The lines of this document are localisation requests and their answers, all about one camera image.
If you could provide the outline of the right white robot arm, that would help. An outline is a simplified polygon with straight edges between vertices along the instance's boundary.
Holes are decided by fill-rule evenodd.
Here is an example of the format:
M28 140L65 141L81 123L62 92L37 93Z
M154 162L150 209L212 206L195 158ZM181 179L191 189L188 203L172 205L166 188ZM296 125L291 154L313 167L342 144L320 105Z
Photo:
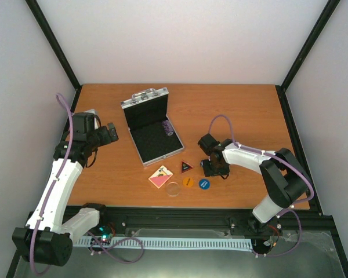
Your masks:
M201 161L206 177L219 176L227 179L230 166L241 166L260 174L267 190L266 197L252 210L246 226L254 234L261 233L275 216L285 213L299 203L299 198L309 193L314 195L311 179L294 154L282 148L277 152L264 151L244 146L231 139L215 140L211 134L200 138L199 147L208 156Z

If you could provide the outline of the aluminium poker case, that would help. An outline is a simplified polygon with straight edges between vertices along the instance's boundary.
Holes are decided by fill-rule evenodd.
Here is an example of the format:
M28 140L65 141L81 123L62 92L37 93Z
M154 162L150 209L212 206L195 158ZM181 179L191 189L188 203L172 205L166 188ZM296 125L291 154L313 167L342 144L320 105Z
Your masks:
M149 88L121 101L130 136L144 166L176 155L184 145L168 116L169 90ZM169 120L174 129L167 136L162 122Z

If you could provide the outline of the purple poker chip stack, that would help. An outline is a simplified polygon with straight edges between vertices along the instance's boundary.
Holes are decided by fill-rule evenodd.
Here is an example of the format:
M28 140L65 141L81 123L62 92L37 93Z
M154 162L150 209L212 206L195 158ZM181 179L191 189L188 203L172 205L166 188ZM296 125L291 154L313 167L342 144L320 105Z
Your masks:
M164 120L162 122L162 127L164 128L164 132L167 136L172 136L174 134L174 129L169 120Z

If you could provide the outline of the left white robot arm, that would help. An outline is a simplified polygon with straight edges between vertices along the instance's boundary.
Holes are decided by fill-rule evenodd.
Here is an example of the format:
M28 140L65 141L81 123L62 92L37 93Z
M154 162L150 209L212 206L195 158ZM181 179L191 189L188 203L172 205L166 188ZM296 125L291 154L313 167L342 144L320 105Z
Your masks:
M30 263L63 266L73 244L93 229L103 233L109 218L105 206L87 203L79 212L64 221L64 213L73 187L87 168L89 157L102 146L118 141L113 123L103 126L94 111L72 116L69 131L56 146L52 170L42 197L23 228L15 228L12 240L20 256Z

